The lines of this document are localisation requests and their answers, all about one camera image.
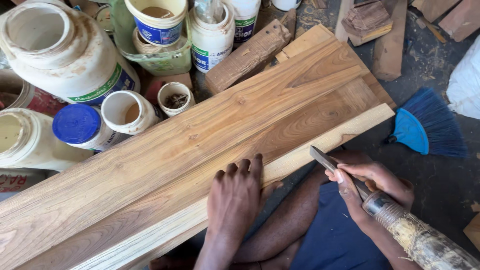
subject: brown glue residue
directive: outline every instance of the brown glue residue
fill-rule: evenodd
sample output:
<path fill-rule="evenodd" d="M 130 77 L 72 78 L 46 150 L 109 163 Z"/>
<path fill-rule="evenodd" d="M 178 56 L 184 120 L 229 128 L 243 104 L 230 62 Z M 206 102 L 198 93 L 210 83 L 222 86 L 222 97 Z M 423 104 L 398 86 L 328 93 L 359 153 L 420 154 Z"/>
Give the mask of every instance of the brown glue residue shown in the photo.
<path fill-rule="evenodd" d="M 140 107 L 138 106 L 138 103 L 134 103 L 125 115 L 125 124 L 135 121 L 138 118 L 138 115 L 140 115 Z"/>
<path fill-rule="evenodd" d="M 162 18 L 162 19 L 171 18 L 175 16 L 173 12 L 171 12 L 170 10 L 159 8 L 159 7 L 144 8 L 142 10 L 142 13 L 150 17 Z"/>

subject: white plastic jar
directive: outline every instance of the white plastic jar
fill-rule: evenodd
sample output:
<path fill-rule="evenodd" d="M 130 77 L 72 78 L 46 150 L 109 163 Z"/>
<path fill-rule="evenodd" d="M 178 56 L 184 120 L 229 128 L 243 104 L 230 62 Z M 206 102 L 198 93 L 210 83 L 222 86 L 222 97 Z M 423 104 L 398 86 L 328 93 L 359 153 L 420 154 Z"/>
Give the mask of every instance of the white plastic jar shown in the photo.
<path fill-rule="evenodd" d="M 24 108 L 0 111 L 0 168 L 62 171 L 93 155 L 69 146 L 52 131 L 53 118 Z"/>
<path fill-rule="evenodd" d="M 105 151 L 131 137 L 112 130 L 105 124 L 99 108 L 71 104 L 53 118 L 53 134 L 73 147 L 96 152 Z"/>
<path fill-rule="evenodd" d="M 164 105 L 166 99 L 169 96 L 174 95 L 174 94 L 186 95 L 187 96 L 187 101 L 185 102 L 185 105 L 183 105 L 182 107 L 177 108 L 177 109 L 170 109 L 170 108 L 166 107 Z M 160 91 L 157 94 L 157 101 L 158 101 L 158 104 L 160 105 L 160 108 L 162 109 L 162 111 L 168 117 L 172 117 L 172 116 L 177 115 L 177 114 L 179 114 L 183 111 L 186 111 L 187 109 L 193 107 L 196 104 L 195 99 L 193 98 L 193 93 L 190 91 L 190 89 L 186 85 L 184 85 L 182 83 L 178 83 L 178 82 L 171 82 L 171 83 L 167 83 L 167 84 L 163 85 L 162 88 L 160 88 Z"/>
<path fill-rule="evenodd" d="M 225 0 L 225 2 L 230 3 L 235 10 L 233 46 L 237 48 L 253 36 L 262 0 Z"/>
<path fill-rule="evenodd" d="M 133 91 L 118 91 L 102 104 L 102 118 L 113 130 L 136 135 L 163 120 L 160 109 Z"/>
<path fill-rule="evenodd" d="M 58 0 L 21 4 L 0 29 L 12 69 L 69 103 L 99 105 L 114 91 L 140 91 L 135 70 L 96 21 Z"/>
<path fill-rule="evenodd" d="M 234 10 L 230 4 L 222 3 L 225 18 L 218 24 L 208 24 L 190 10 L 192 30 L 192 60 L 195 67 L 207 73 L 224 60 L 233 48 L 235 36 Z"/>
<path fill-rule="evenodd" d="M 272 4 L 282 11 L 289 11 L 290 9 L 297 9 L 301 0 L 272 0 Z"/>
<path fill-rule="evenodd" d="M 125 0 L 125 5 L 133 15 L 140 34 L 148 43 L 167 47 L 179 40 L 183 19 L 188 11 L 187 0 Z M 160 14 L 158 18 L 145 14 L 157 14 L 158 10 L 156 11 L 155 8 L 171 12 L 173 16 L 161 18 L 162 14 Z M 153 11 L 146 12 L 145 9 L 153 9 Z"/>

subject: hand brush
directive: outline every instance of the hand brush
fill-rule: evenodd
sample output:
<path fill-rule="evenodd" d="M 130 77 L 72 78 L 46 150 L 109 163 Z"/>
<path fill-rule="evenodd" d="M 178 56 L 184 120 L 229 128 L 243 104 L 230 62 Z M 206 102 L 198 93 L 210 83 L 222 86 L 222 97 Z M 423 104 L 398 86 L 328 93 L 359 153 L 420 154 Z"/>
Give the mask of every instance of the hand brush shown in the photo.
<path fill-rule="evenodd" d="M 403 143 L 422 155 L 468 156 L 458 123 L 432 88 L 420 88 L 397 110 L 395 130 L 385 142 Z"/>

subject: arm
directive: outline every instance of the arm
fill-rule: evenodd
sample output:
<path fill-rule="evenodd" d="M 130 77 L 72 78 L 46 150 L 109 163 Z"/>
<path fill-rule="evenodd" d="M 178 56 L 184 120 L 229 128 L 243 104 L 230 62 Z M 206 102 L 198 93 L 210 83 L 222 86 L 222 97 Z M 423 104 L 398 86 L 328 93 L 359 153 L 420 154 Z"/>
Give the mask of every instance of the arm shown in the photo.
<path fill-rule="evenodd" d="M 406 180 L 398 179 L 378 162 L 358 165 L 340 163 L 338 169 L 335 170 L 335 174 L 328 170 L 325 171 L 331 181 L 338 183 L 339 193 L 345 200 L 352 219 L 387 257 L 393 269 L 421 270 L 417 263 L 406 259 L 408 255 L 387 229 L 362 209 L 362 200 L 358 190 L 345 172 L 366 181 L 366 185 L 372 191 L 383 190 L 407 210 L 411 209 L 414 200 L 413 185 Z"/>
<path fill-rule="evenodd" d="M 208 229 L 194 270 L 224 270 L 238 251 L 242 240 L 266 199 L 282 185 L 274 182 L 261 190 L 262 155 L 218 171 L 208 196 Z"/>

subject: blue bristles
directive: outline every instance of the blue bristles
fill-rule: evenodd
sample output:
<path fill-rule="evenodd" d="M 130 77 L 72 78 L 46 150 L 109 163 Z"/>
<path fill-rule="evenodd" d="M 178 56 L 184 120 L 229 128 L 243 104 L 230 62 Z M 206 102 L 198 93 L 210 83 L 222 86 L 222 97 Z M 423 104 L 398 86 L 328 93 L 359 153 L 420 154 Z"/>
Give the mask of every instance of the blue bristles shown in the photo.
<path fill-rule="evenodd" d="M 402 109 L 410 112 L 423 127 L 428 139 L 426 146 L 428 154 L 461 158 L 468 156 L 467 146 L 458 123 L 445 102 L 435 94 L 433 89 L 420 88 L 402 106 Z M 415 144 L 422 140 L 421 136 L 410 136 L 408 139 L 410 141 L 403 142 L 400 139 L 398 141 L 408 145 L 412 141 L 415 141 L 413 142 Z"/>

